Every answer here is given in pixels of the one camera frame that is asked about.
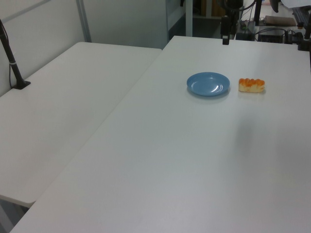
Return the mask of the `black Franka gripper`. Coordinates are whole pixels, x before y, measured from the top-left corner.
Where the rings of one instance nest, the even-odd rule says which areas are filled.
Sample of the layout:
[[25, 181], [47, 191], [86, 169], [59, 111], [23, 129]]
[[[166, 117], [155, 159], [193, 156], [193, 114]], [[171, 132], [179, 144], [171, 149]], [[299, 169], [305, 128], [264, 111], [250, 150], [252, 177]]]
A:
[[230, 18], [228, 16], [223, 16], [221, 19], [221, 39], [223, 45], [229, 45], [229, 39], [227, 39], [229, 35], [230, 35]]

